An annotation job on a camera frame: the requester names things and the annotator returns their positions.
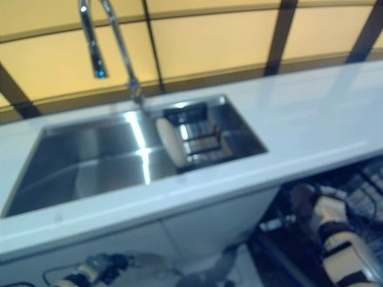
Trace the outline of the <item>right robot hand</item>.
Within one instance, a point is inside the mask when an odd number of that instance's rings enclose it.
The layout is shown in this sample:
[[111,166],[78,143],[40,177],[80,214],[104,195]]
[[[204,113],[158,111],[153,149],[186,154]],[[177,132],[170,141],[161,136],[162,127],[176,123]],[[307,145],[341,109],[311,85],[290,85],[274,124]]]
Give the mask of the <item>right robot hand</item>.
[[317,198],[317,189],[313,185],[307,183],[295,184],[290,190],[293,213],[300,218],[310,218]]

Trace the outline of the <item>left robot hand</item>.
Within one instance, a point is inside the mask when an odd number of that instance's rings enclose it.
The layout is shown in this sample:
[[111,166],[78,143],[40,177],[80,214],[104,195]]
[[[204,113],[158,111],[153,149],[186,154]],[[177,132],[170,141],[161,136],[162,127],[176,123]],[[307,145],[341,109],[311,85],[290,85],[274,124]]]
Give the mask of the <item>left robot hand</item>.
[[107,277],[108,273],[116,274],[120,270],[125,271],[128,268],[141,268],[143,265],[137,257],[127,254],[96,254],[88,257],[85,266],[98,280]]

